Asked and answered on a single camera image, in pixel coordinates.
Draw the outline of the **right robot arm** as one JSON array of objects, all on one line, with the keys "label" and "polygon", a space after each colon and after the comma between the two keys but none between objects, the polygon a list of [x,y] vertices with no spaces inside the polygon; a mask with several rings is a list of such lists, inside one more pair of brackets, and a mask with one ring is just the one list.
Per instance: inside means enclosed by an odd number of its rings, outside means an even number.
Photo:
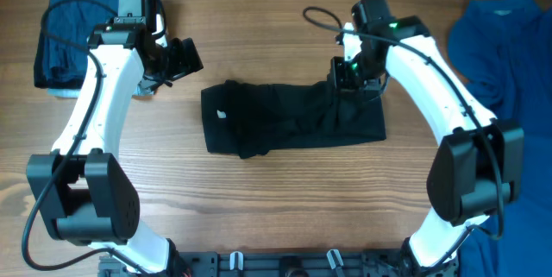
[{"label": "right robot arm", "polygon": [[337,89],[360,91],[376,79],[398,81],[438,146],[426,180],[431,208],[405,240],[403,272],[425,276],[452,267],[474,231],[502,238],[505,208],[521,192],[523,129],[498,118],[467,90],[418,17],[357,20],[336,31],[344,50]]}]

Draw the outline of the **blue polo shirt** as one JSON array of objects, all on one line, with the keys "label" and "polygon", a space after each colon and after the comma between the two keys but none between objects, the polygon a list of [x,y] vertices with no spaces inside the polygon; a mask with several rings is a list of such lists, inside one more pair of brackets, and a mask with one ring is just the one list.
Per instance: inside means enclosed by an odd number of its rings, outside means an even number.
[{"label": "blue polo shirt", "polygon": [[498,241],[475,231],[461,246],[462,276],[551,274],[551,12],[535,0],[472,0],[448,36],[468,90],[524,130],[518,200]]}]

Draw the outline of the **folded light denim garment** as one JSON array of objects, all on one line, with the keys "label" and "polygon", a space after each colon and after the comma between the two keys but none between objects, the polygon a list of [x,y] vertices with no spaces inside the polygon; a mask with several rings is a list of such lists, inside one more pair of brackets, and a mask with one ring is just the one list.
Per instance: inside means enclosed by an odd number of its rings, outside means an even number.
[{"label": "folded light denim garment", "polygon": [[[154,85],[138,84],[133,95],[136,97],[146,97],[154,95]],[[57,98],[77,98],[80,93],[80,89],[48,89],[47,93]]]}]

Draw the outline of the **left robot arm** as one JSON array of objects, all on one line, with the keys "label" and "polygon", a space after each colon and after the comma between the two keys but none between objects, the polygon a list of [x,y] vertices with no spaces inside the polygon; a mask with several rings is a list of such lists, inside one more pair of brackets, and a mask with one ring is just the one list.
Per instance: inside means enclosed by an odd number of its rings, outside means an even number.
[{"label": "left robot arm", "polygon": [[[118,162],[125,117],[143,79],[180,79],[202,69],[195,43],[160,44],[143,23],[96,26],[84,52],[88,69],[77,102],[48,154],[33,154],[27,179],[35,198],[22,233],[22,259],[38,271],[70,267],[106,253],[141,276],[189,276],[174,243],[141,221],[138,192]],[[41,217],[54,240],[89,252],[59,264],[30,254],[30,232]]]}]

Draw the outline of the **folded dark blue shorts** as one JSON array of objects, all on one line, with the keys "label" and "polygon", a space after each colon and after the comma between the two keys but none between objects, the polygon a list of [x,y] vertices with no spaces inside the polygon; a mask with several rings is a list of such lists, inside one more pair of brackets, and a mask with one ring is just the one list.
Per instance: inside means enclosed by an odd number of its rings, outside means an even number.
[{"label": "folded dark blue shorts", "polygon": [[[49,0],[51,5],[63,0]],[[58,37],[87,44],[93,28],[107,22],[118,9],[118,0],[95,0],[65,3],[52,10],[47,18],[47,31]],[[58,41],[39,37],[34,61],[34,85],[38,88],[78,89],[87,69],[87,55]]]}]

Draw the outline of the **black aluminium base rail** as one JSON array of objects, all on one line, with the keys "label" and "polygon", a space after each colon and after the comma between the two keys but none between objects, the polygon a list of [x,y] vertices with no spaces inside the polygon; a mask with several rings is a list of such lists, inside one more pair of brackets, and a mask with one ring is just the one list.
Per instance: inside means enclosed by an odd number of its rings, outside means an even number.
[{"label": "black aluminium base rail", "polygon": [[392,277],[405,276],[394,249],[320,253],[181,253],[159,276],[174,277]]}]

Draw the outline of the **black polo shirt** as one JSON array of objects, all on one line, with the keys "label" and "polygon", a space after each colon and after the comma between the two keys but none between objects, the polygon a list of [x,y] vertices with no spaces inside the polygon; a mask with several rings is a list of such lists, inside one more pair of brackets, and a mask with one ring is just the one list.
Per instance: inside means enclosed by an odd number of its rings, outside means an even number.
[{"label": "black polo shirt", "polygon": [[242,159],[276,149],[379,142],[386,125],[377,91],[314,85],[252,85],[227,80],[201,91],[207,150]]}]

